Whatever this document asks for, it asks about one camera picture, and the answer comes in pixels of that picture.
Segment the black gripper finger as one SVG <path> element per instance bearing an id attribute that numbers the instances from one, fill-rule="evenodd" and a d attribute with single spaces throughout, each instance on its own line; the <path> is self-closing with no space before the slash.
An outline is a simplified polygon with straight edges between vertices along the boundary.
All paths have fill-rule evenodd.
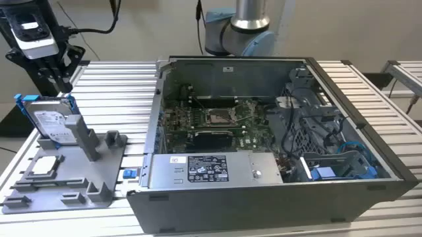
<path id="1" fill-rule="evenodd" d="M 72 84 L 70 79 L 75 73 L 79 63 L 86 54 L 86 49 L 76 45 L 68 45 L 59 63 L 60 79 L 59 88 L 64 93 L 70 93 L 72 90 Z"/>
<path id="2" fill-rule="evenodd" d="M 28 59 L 18 47 L 12 47 L 6 58 L 27 72 L 40 93 L 59 93 L 55 74 L 43 59 Z"/>

